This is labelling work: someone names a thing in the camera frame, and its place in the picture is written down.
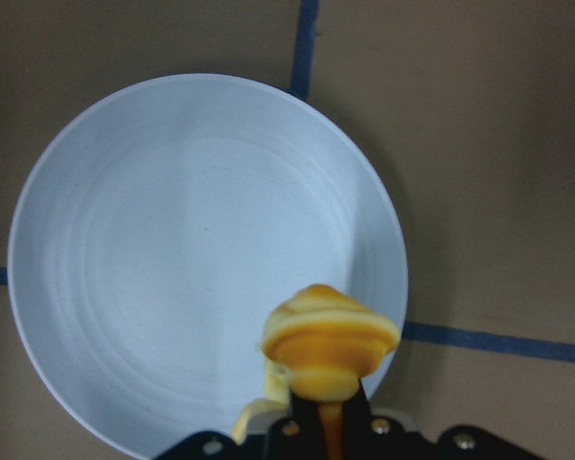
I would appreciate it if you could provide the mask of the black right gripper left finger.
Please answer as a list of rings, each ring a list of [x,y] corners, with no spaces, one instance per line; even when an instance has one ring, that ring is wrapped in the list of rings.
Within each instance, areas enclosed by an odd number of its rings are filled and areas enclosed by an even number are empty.
[[[289,392],[287,414],[266,432],[263,459],[326,459],[327,449],[317,404]]]

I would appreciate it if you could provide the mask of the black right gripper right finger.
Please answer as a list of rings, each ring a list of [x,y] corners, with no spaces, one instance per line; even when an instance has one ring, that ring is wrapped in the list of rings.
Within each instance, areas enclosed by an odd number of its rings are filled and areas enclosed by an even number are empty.
[[[343,459],[404,459],[411,418],[391,408],[372,409],[363,384],[342,405]]]

